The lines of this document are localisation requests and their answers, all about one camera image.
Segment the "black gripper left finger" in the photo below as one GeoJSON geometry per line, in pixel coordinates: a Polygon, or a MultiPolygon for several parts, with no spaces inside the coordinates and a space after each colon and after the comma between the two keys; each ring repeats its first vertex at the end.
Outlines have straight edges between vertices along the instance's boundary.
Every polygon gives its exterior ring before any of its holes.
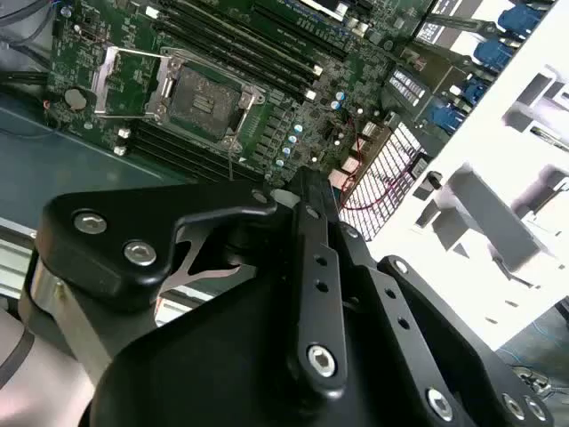
{"type": "Polygon", "coordinates": [[[290,295],[286,364],[312,399],[348,383],[339,255],[307,167],[285,189],[250,181],[81,192],[43,210],[33,301],[95,389],[132,342],[241,285],[290,295]]]}

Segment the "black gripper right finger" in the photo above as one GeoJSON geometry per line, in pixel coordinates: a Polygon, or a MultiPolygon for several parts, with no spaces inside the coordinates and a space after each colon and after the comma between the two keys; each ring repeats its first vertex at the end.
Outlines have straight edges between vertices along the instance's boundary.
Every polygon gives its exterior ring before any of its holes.
{"type": "Polygon", "coordinates": [[[543,400],[407,262],[375,261],[319,182],[340,257],[349,384],[333,426],[550,426],[543,400]]]}

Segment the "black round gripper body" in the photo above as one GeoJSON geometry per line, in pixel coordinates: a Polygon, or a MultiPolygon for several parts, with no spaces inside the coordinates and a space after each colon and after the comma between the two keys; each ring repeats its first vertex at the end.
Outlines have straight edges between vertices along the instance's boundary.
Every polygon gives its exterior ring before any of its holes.
{"type": "Polygon", "coordinates": [[[241,285],[132,342],[108,367],[92,426],[423,426],[371,314],[343,303],[348,383],[336,401],[301,391],[286,364],[290,295],[241,285]]]}

